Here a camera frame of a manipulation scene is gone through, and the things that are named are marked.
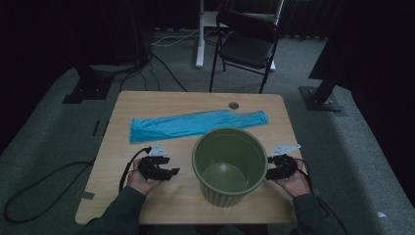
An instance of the person's right hand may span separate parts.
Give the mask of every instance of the person's right hand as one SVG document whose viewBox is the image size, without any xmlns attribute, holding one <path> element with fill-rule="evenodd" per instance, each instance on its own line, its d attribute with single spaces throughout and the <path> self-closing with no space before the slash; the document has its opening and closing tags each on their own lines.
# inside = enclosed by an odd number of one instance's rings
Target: person's right hand
<svg viewBox="0 0 415 235">
<path fill-rule="evenodd" d="M 136 169 L 140 164 L 141 159 L 134 160 L 132 163 L 133 168 Z M 128 174 L 127 185 L 137 190 L 144 196 L 148 196 L 149 193 L 162 183 L 160 180 L 145 179 L 138 170 L 134 170 Z"/>
<path fill-rule="evenodd" d="M 300 160 L 296 160 L 296 162 L 298 168 L 302 170 L 304 163 Z M 274 182 L 280 185 L 292 198 L 303 194 L 311 194 L 305 175 L 298 170 L 290 178 L 276 179 Z"/>
</svg>

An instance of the chair backrest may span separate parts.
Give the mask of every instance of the chair backrest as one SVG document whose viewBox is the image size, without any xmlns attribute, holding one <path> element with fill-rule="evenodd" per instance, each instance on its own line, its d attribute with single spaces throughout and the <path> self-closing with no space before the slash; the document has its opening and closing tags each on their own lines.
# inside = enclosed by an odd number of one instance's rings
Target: chair backrest
<svg viewBox="0 0 415 235">
<path fill-rule="evenodd" d="M 216 26 L 225 24 L 229 30 L 236 31 L 249 37 L 259 38 L 269 43 L 275 43 L 279 39 L 279 30 L 274 22 L 266 19 L 223 11 L 216 16 Z"/>
</svg>

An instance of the green plastic bin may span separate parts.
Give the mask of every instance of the green plastic bin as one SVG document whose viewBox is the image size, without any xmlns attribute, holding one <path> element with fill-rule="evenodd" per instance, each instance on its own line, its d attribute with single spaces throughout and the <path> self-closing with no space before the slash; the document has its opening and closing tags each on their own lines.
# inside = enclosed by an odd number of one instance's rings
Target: green plastic bin
<svg viewBox="0 0 415 235">
<path fill-rule="evenodd" d="M 224 127 L 197 141 L 192 166 L 205 198 L 217 207 L 228 208 L 261 184 L 268 161 L 262 144 L 253 135 Z"/>
</svg>

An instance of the cable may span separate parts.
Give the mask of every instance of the cable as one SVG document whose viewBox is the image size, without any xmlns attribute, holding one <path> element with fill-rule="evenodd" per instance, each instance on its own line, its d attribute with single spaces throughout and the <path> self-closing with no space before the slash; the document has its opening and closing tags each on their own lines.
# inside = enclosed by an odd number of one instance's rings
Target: cable
<svg viewBox="0 0 415 235">
<path fill-rule="evenodd" d="M 147 154 L 150 153 L 150 151 L 152 150 L 152 147 L 148 147 L 148 148 L 143 148 L 141 150 L 139 150 L 137 153 L 135 153 L 135 155 L 131 158 L 130 162 L 125 166 L 125 170 L 122 173 L 122 177 L 121 180 L 119 181 L 119 186 L 118 186 L 118 193 L 121 192 L 122 188 L 124 187 L 124 182 L 125 182 L 125 177 L 127 176 L 127 174 L 129 173 L 129 169 L 132 165 L 132 163 L 134 162 L 135 158 L 137 158 L 137 156 L 143 152 L 146 152 Z"/>
<path fill-rule="evenodd" d="M 157 78 L 157 76 L 153 73 L 153 65 L 152 62 L 150 62 L 150 73 L 154 76 L 156 82 L 157 82 L 157 88 L 159 89 L 159 91 L 161 91 L 160 89 L 160 83 L 159 83 L 159 79 Z"/>
<path fill-rule="evenodd" d="M 300 160 L 304 163 L 305 170 L 307 171 L 307 173 L 305 173 L 304 171 L 302 171 L 299 168 L 297 168 L 297 171 L 305 176 L 305 179 L 307 180 L 307 183 L 308 183 L 309 189 L 311 191 L 311 194 L 315 195 L 313 190 L 312 190 L 312 182 L 311 182 L 311 178 L 310 178 L 310 171 L 309 171 L 308 163 L 306 161 L 304 161 L 303 159 L 295 159 L 295 160 Z M 333 210 L 320 197 L 318 197 L 318 196 L 315 196 L 315 197 L 316 197 L 318 203 L 320 204 L 320 207 L 326 212 L 326 217 L 328 215 L 332 214 L 335 217 L 336 221 L 339 223 L 339 225 L 342 227 L 345 234 L 348 235 L 348 231 L 347 231 L 345 225 L 340 220 L 340 218 L 333 212 Z"/>
<path fill-rule="evenodd" d="M 333 212 L 333 210 L 320 197 L 317 197 L 316 196 L 316 198 L 317 198 L 317 201 L 319 202 L 319 204 L 322 205 L 325 208 L 325 211 L 330 212 L 330 214 L 332 214 L 335 217 L 336 221 L 342 227 L 342 229 L 345 232 L 345 234 L 348 235 L 348 231 L 347 231 L 345 225 L 340 220 L 340 218 Z"/>
<path fill-rule="evenodd" d="M 199 30 L 197 29 L 197 30 L 193 31 L 192 33 L 190 33 L 190 34 L 189 34 L 189 35 L 187 35 L 187 36 L 167 36 L 167 37 L 164 37 L 164 38 L 162 38 L 162 39 L 160 39 L 160 40 L 158 40 L 158 41 L 156 41 L 156 42 L 152 43 L 151 45 L 152 45 L 152 46 L 160 46 L 160 47 L 169 47 L 169 46 L 173 46 L 173 45 L 175 45 L 175 44 L 177 44 L 177 43 L 179 43 L 179 42 L 183 41 L 184 39 L 186 39 L 186 38 L 188 38 L 188 37 L 192 36 L 192 35 L 193 35 L 193 34 L 195 34 L 197 31 L 199 31 Z M 177 40 L 177 41 L 175 41 L 175 42 L 173 42 L 173 43 L 171 43 L 171 44 L 167 44 L 167 45 L 160 45 L 160 44 L 157 44 L 157 43 L 159 43 L 159 42 L 161 42 L 161 41 L 163 41 L 163 40 L 165 40 L 165 39 L 167 39 L 167 38 L 181 38 L 181 39 L 179 39 L 179 40 Z"/>
<path fill-rule="evenodd" d="M 121 91 L 122 91 L 122 85 L 124 84 L 124 82 L 132 75 L 132 74 L 134 74 L 135 72 L 139 72 L 139 71 L 141 71 L 142 69 L 140 69 L 140 70 L 136 70 L 136 71 L 132 71 L 131 73 L 129 73 L 128 75 L 126 75 L 125 77 L 124 77 L 124 79 L 122 80 L 122 82 L 121 82 L 121 84 L 119 85 L 119 89 L 118 89 L 118 92 L 119 93 L 121 93 Z"/>
<path fill-rule="evenodd" d="M 46 176 L 44 176 L 43 178 L 41 178 L 40 180 L 34 182 L 31 185 L 28 185 L 26 187 L 24 187 L 21 191 L 17 192 L 15 195 L 13 195 L 6 203 L 4 209 L 3 209 L 3 217 L 6 219 L 6 221 L 10 222 L 10 223 L 26 223 L 26 222 L 30 222 L 32 220 L 35 220 L 36 218 L 42 216 L 43 214 L 45 214 L 46 212 L 48 212 L 52 207 L 54 207 L 62 198 L 63 196 L 66 194 L 66 192 L 68 191 L 68 189 L 70 188 L 70 186 L 72 186 L 72 184 L 76 181 L 76 179 L 91 165 L 93 165 L 95 162 L 95 159 L 91 162 L 75 162 L 75 163 L 71 163 L 71 164 L 66 164 L 64 166 L 59 167 L 58 169 L 52 171 L 51 173 L 47 174 Z M 40 184 L 41 182 L 43 182 L 45 179 L 49 178 L 50 176 L 52 176 L 53 174 L 55 174 L 56 172 L 67 168 L 69 166 L 72 165 L 86 165 L 82 171 L 79 172 L 79 174 L 73 179 L 73 181 L 67 186 L 67 188 L 58 196 L 58 198 L 48 207 L 46 208 L 46 210 L 40 212 L 38 215 L 35 215 L 33 217 L 30 218 L 26 218 L 26 219 L 13 219 L 10 218 L 9 216 L 9 206 L 11 205 L 11 203 L 18 198 L 22 193 L 30 190 L 31 188 L 33 188 L 34 186 Z"/>
<path fill-rule="evenodd" d="M 147 78 L 143 75 L 143 73 L 142 73 L 142 72 L 140 72 L 140 75 L 144 78 L 144 90 L 145 90 L 145 91 L 149 91 L 149 90 L 147 89 Z"/>
<path fill-rule="evenodd" d="M 150 53 L 152 53 L 152 55 L 154 57 L 156 57 L 156 59 L 158 59 L 165 66 L 165 68 L 170 72 L 170 74 L 173 76 L 173 78 L 176 80 L 176 82 L 183 88 L 183 90 L 188 92 L 188 90 L 180 83 L 180 81 L 176 78 L 176 76 L 173 74 L 173 72 L 170 70 L 170 68 L 158 56 L 156 56 L 152 51 L 150 51 Z"/>
</svg>

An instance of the desk leg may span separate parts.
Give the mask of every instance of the desk leg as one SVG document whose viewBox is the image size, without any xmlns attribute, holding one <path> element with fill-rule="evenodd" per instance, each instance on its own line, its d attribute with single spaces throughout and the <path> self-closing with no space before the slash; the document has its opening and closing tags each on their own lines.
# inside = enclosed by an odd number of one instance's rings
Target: desk leg
<svg viewBox="0 0 415 235">
<path fill-rule="evenodd" d="M 204 52 L 205 52 L 205 39 L 204 39 L 204 4 L 205 0 L 201 0 L 201 11 L 199 14 L 199 44 L 198 44 L 198 56 L 196 59 L 196 68 L 200 69 L 204 65 Z"/>
</svg>

